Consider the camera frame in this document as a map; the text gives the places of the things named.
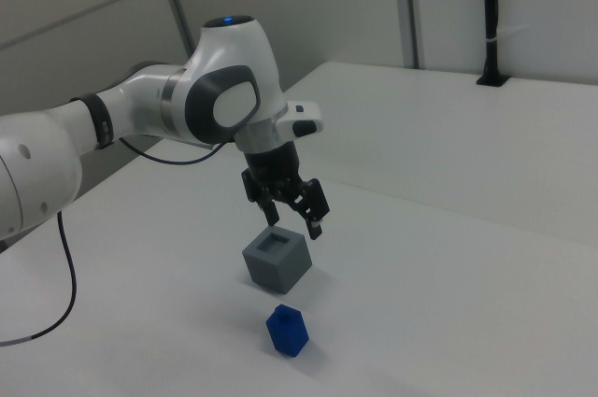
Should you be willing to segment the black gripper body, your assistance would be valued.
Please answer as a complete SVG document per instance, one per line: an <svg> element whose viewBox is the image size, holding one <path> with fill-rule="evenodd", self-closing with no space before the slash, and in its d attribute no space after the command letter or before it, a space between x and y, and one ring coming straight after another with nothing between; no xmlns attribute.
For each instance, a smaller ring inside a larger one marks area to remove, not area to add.
<svg viewBox="0 0 598 397"><path fill-rule="evenodd" d="M266 187L271 183L299 183L299 158L293 142L263 153L245 155L248 169L242 173L244 181L250 180Z"/></svg>

